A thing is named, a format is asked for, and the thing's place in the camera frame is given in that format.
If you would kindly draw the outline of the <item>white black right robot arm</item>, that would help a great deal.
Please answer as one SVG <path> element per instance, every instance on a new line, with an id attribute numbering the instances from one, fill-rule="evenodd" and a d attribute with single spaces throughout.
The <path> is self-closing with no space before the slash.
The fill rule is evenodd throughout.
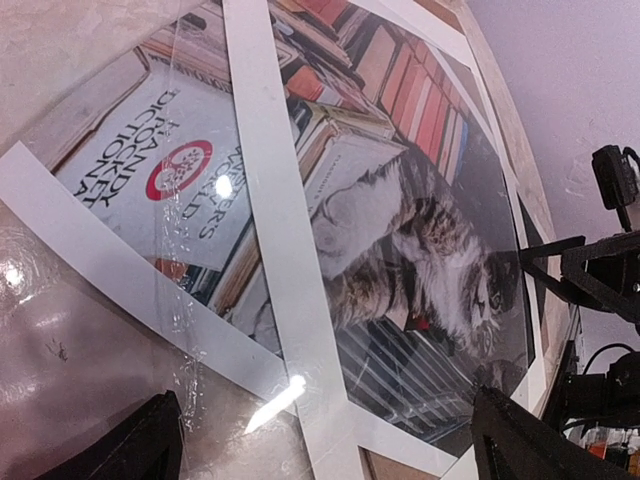
<path id="1" fill-rule="evenodd" d="M 583 236 L 522 250 L 521 267 L 569 305 L 610 313 L 639 328 L 639 233 L 587 244 Z M 568 429 L 639 426 L 639 352 L 632 348 L 607 373 L 582 373 L 562 355 L 542 422 L 561 435 Z"/>

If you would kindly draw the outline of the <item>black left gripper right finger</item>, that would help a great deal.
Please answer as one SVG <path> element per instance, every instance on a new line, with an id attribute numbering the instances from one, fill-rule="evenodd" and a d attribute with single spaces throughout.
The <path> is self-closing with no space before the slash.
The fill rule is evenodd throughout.
<path id="1" fill-rule="evenodd" d="M 570 384 L 562 396 L 564 415 L 639 423 L 639 391 L 604 384 Z M 503 392 L 477 391 L 471 431 L 481 479 L 630 479 L 631 474 L 566 440 Z"/>

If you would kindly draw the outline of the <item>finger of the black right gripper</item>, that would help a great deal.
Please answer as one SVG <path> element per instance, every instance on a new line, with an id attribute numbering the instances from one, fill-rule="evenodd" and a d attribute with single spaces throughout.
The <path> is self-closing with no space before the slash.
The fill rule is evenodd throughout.
<path id="1" fill-rule="evenodd" d="M 563 240 L 530 246 L 519 252 L 520 266 L 524 271 L 537 280 L 553 280 L 546 270 L 543 270 L 537 260 L 548 260 L 550 257 L 561 256 L 564 251 L 585 245 L 584 236 L 575 236 Z"/>

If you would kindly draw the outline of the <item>cat and books photo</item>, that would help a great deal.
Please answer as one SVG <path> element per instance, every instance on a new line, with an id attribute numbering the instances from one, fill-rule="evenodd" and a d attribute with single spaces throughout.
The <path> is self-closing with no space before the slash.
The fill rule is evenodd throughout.
<path id="1" fill-rule="evenodd" d="M 268 5 L 349 399 L 452 455 L 476 388 L 512 392 L 530 320 L 475 80 L 348 1 Z M 56 178 L 156 269 L 274 354 L 222 4 L 160 28 L 52 111 Z"/>

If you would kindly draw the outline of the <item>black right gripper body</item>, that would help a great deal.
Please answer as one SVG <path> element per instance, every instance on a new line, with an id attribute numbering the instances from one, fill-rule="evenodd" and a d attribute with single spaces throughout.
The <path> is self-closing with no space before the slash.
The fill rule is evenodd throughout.
<path id="1" fill-rule="evenodd" d="M 561 274 L 606 311 L 639 329 L 639 238 L 609 237 L 566 250 Z"/>

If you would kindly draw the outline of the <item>white mat board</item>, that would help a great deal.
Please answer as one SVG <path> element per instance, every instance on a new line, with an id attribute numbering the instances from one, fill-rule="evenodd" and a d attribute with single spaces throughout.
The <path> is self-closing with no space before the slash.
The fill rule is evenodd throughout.
<path id="1" fill-rule="evenodd" d="M 1 5 L 2 477 L 39 476 L 174 389 L 186 414 L 186 479 L 361 479 L 364 453 L 396 478 L 475 478 L 472 452 L 454 458 L 347 398 L 265 2 L 222 10 L 232 126 L 282 357 L 196 304 L 54 176 L 56 142 L 42 119 L 192 8 Z"/>

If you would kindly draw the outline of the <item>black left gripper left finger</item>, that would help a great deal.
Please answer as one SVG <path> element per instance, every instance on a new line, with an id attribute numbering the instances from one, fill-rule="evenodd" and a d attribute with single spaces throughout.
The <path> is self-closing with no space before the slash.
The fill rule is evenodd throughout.
<path id="1" fill-rule="evenodd" d="M 173 391 L 157 394 L 93 445 L 44 474 L 46 479 L 177 479 L 182 411 Z"/>

